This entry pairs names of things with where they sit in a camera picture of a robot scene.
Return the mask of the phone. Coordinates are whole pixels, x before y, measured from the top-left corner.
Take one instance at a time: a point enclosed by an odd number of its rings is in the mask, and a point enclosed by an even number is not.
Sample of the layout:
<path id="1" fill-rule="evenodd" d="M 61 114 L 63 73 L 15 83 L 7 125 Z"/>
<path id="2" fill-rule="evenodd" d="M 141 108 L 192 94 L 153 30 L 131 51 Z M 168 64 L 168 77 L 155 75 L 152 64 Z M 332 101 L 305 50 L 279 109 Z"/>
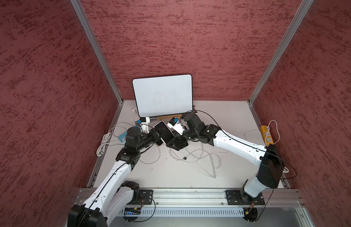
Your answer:
<path id="1" fill-rule="evenodd" d="M 160 121 L 159 123 L 157 123 L 154 126 L 154 128 L 156 129 L 157 133 L 160 135 L 162 141 L 165 144 L 168 144 L 169 142 L 171 142 L 175 137 L 172 131 L 168 128 L 168 126 L 163 121 Z"/>

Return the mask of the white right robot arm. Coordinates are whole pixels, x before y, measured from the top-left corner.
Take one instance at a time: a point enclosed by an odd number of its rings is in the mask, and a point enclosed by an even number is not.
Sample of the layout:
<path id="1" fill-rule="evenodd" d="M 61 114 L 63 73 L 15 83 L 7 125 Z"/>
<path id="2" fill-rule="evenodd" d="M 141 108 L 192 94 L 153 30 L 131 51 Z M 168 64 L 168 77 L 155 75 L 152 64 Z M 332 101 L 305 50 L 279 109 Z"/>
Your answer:
<path id="1" fill-rule="evenodd" d="M 218 124 L 206 125 L 195 113 L 187 113 L 184 121 L 188 128 L 167 141 L 167 147 L 180 151 L 189 141 L 200 141 L 246 159 L 258 172 L 244 183 L 240 195 L 245 198 L 255 198 L 267 188 L 278 188 L 285 165 L 275 145 L 267 147 L 248 142 L 227 133 Z"/>

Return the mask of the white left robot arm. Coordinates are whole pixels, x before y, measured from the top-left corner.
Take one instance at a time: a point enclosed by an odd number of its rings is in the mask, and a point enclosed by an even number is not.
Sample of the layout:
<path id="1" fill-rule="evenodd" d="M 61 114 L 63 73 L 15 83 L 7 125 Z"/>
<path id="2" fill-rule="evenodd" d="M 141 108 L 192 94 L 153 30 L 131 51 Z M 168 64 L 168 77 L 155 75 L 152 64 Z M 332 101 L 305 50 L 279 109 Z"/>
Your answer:
<path id="1" fill-rule="evenodd" d="M 69 212 L 69 227 L 108 227 L 125 205 L 138 201 L 139 184 L 125 181 L 138 163 L 141 150 L 147 151 L 161 141 L 165 129 L 141 132 L 138 127 L 127 130 L 124 147 L 96 191 L 82 204 L 74 205 Z"/>

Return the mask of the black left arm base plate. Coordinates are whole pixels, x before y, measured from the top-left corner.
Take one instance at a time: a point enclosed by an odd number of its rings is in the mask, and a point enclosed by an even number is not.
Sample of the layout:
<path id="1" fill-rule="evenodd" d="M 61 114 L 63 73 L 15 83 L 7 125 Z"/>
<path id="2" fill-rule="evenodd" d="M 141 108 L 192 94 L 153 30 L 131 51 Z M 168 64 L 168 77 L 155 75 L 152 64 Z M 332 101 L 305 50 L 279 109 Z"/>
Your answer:
<path id="1" fill-rule="evenodd" d="M 153 190 L 149 189 L 139 189 L 134 191 L 132 200 L 128 205 L 151 205 L 153 199 Z"/>

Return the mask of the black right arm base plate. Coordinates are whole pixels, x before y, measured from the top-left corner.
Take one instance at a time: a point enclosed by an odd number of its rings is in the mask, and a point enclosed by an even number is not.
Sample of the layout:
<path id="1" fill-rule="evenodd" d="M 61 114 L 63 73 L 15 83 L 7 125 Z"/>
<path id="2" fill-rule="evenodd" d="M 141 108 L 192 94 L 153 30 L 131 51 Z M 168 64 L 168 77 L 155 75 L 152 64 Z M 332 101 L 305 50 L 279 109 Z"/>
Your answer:
<path id="1" fill-rule="evenodd" d="M 243 190 L 226 190 L 225 194 L 228 205 L 265 205 L 262 193 L 252 197 Z"/>

